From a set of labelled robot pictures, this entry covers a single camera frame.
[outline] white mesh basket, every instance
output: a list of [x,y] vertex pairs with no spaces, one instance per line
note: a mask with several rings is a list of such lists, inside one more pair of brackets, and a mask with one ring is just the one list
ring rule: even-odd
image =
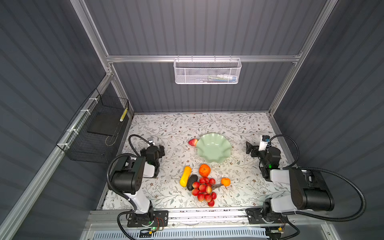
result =
[[239,58],[223,60],[179,61],[175,58],[175,82],[177,84],[236,84],[241,61]]

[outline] floral pattern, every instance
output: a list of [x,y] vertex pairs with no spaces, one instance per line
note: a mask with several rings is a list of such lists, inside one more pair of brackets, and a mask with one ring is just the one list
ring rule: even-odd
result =
[[[217,193],[214,207],[258,206],[268,197],[290,194],[289,185],[267,182],[258,169],[259,160],[245,154],[245,141],[258,144],[261,135],[274,135],[266,113],[225,114],[151,114],[135,115],[129,134],[144,138],[153,137],[156,145],[163,145],[165,156],[160,160],[160,172],[155,179],[143,179],[141,188],[157,209],[208,207],[179,184],[184,167],[190,166],[199,178],[199,167],[205,163],[197,149],[188,141],[215,132],[225,136],[232,145],[231,156],[222,164],[211,163],[209,177],[220,183],[222,177],[231,179],[231,185],[214,190]],[[146,147],[141,139],[132,138],[139,150]],[[280,167],[287,164],[278,141],[273,145],[281,150]],[[125,143],[123,152],[133,152]],[[103,209],[126,209],[127,200],[112,191],[107,193]]]

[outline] gray wall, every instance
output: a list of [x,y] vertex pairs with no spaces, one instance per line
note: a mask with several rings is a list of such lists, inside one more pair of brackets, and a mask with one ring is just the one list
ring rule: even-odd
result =
[[[109,55],[298,54],[324,2],[86,1]],[[290,66],[243,63],[238,84],[182,86],[170,63],[115,64],[137,113],[268,110]]]
[[172,63],[115,63],[139,112],[268,110],[292,63],[243,63],[238,84],[176,84]]
[[[365,194],[364,215],[336,225],[345,240],[382,239],[383,12],[384,1],[339,0],[275,114],[282,133],[301,149],[300,166],[336,171]],[[335,198],[332,215],[359,208],[350,186],[326,180]]]
[[[0,1],[0,222],[104,75],[69,1]],[[103,168],[64,159],[14,239],[59,239],[48,227],[74,239]]]

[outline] yellow vegetable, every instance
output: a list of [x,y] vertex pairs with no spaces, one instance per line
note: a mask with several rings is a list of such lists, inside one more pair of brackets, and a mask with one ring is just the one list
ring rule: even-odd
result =
[[183,176],[180,179],[180,185],[182,187],[186,187],[187,186],[188,178],[189,178],[189,175],[191,173],[192,173],[192,169],[189,166],[184,168]]

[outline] small orange fruit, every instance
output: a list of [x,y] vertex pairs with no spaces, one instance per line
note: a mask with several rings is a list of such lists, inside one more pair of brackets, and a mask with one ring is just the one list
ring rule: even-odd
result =
[[199,173],[202,177],[208,177],[211,173],[211,168],[206,164],[202,164],[199,168]]
[[223,177],[221,179],[221,184],[223,184],[224,187],[228,187],[229,185],[231,185],[231,179]]

